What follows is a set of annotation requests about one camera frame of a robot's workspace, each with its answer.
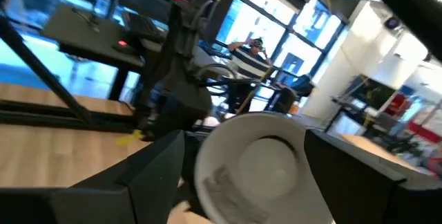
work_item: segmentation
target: building outside window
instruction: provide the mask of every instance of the building outside window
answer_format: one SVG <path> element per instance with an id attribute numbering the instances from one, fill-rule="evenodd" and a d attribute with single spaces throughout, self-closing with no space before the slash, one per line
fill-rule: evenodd
<path id="1" fill-rule="evenodd" d="M 324 49 L 340 25 L 341 20 L 332 15 L 321 2 L 310 0 L 296 18 L 293 29 L 318 48 Z"/>
<path id="2" fill-rule="evenodd" d="M 68 3 L 76 8 L 91 10 L 93 2 L 86 0 L 11 0 L 6 12 L 14 20 L 42 28 L 59 4 Z M 95 12 L 105 15 L 110 0 L 98 0 Z"/>
<path id="3" fill-rule="evenodd" d="M 262 37 L 273 65 L 297 76 L 314 72 L 343 27 L 319 0 L 310 0 L 301 11 L 284 0 L 248 1 L 233 1 L 217 40 L 229 44 Z"/>

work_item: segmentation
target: light wood floor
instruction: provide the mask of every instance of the light wood floor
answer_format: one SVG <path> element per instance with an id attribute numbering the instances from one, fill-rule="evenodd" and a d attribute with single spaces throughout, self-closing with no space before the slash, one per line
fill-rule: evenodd
<path id="1" fill-rule="evenodd" d="M 90 110 L 129 114 L 126 106 L 109 100 L 76 97 Z M 0 99 L 63 106 L 50 91 L 0 84 Z M 100 133 L 0 124 L 0 187 L 73 185 L 148 145 L 134 141 L 117 146 L 120 133 Z M 169 224 L 207 224 L 208 220 L 178 205 Z"/>
<path id="2" fill-rule="evenodd" d="M 130 115 L 127 105 L 112 100 L 74 96 L 84 107 L 91 111 Z M 42 90 L 13 84 L 0 84 L 0 100 L 11 100 L 25 103 L 45 104 L 66 107 L 58 96 L 50 90 Z"/>

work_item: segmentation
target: chair backrest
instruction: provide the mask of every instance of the chair backrest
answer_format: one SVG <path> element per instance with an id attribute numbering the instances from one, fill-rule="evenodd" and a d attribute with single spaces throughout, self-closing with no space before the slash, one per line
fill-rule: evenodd
<path id="1" fill-rule="evenodd" d="M 240 78 L 260 79 L 271 67 L 264 60 L 258 61 L 241 48 L 232 52 L 231 63 Z"/>

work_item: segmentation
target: person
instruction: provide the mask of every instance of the person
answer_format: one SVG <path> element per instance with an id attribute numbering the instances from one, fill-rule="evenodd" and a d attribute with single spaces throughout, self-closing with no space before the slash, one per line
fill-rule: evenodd
<path id="1" fill-rule="evenodd" d="M 271 61 L 263 48 L 263 42 L 261 38 L 257 39 L 249 39 L 247 41 L 238 41 L 233 42 L 227 46 L 227 48 L 231 51 L 233 56 L 241 57 L 240 59 L 244 60 L 249 56 L 252 59 L 258 60 L 259 62 L 266 62 L 271 66 Z M 227 105 L 229 106 L 229 113 L 237 113 L 237 110 L 241 106 L 241 104 L 245 101 L 247 96 L 252 92 L 253 87 L 250 84 L 238 84 L 235 86 L 229 87 L 229 96 L 227 97 Z M 250 109 L 251 100 L 247 102 L 241 113 L 248 112 Z"/>
<path id="2" fill-rule="evenodd" d="M 227 48 L 230 50 L 230 52 L 235 52 L 237 49 L 240 49 L 244 51 L 246 54 L 248 54 L 250 57 L 262 61 L 265 60 L 268 65 L 271 65 L 271 60 L 267 56 L 267 52 L 265 48 L 263 48 L 263 42 L 261 38 L 257 39 L 249 39 L 247 41 L 237 41 L 229 44 Z"/>

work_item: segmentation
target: office chair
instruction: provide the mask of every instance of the office chair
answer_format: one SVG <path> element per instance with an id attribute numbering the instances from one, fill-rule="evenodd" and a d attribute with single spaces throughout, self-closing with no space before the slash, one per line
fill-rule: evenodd
<path id="1" fill-rule="evenodd" d="M 283 87 L 281 90 L 273 93 L 264 111 L 288 113 L 295 102 L 301 101 L 303 97 L 309 97 L 314 88 L 315 86 L 311 83 L 311 79 L 293 88 Z"/>

